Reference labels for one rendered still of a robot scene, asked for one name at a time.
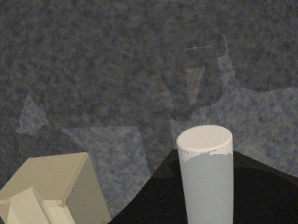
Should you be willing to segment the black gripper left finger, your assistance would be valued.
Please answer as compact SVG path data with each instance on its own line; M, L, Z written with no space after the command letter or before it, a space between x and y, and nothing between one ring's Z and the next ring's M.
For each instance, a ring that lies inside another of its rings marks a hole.
M177 149L109 224L188 224Z

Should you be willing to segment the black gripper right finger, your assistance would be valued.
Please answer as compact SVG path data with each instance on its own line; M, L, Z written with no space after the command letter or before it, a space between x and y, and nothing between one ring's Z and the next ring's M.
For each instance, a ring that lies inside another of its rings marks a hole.
M233 224L298 224L298 177L233 149Z

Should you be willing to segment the grey cylinder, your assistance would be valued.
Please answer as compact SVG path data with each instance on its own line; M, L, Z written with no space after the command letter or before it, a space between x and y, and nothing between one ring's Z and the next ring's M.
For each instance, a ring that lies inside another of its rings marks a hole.
M216 125L177 137L188 224L233 224L233 133Z

